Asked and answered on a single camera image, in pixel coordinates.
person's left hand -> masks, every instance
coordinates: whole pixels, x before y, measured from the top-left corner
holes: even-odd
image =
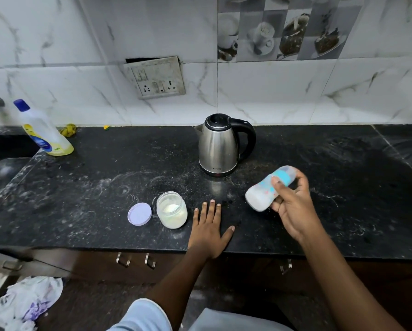
[[[207,202],[203,202],[202,213],[198,220],[198,208],[193,212],[192,231],[190,233],[187,248],[199,248],[206,253],[206,258],[216,258],[224,251],[232,238],[235,227],[229,227],[221,237],[221,204],[216,205],[210,200],[209,211],[207,212]]]

black countertop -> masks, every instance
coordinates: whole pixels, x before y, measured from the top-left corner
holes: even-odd
[[[392,136],[410,136],[395,126]],[[39,152],[0,199],[0,247],[184,251],[193,209],[223,204],[221,230],[235,225],[227,252],[302,256],[271,210],[244,199],[253,184],[282,165],[301,169],[321,221],[346,257],[412,260],[412,167],[385,134],[392,126],[256,127],[253,154],[224,178],[203,173],[192,127],[80,128],[75,152]],[[156,199],[181,194],[188,221],[165,228]],[[137,202],[152,205],[142,227],[127,220]]]

electric kettle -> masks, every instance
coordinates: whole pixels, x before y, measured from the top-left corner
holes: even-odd
[[[230,174],[236,165],[246,159],[255,147],[253,126],[225,114],[213,114],[203,124],[197,125],[198,160],[203,170],[213,176]],[[239,152],[239,132],[247,134],[247,146]]]

sink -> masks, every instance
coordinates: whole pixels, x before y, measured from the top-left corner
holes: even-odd
[[[0,192],[38,149],[27,135],[0,135]]]

dirty switch plate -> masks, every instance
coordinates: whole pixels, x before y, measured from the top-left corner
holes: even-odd
[[[128,63],[124,67],[139,99],[186,94],[178,57]]]

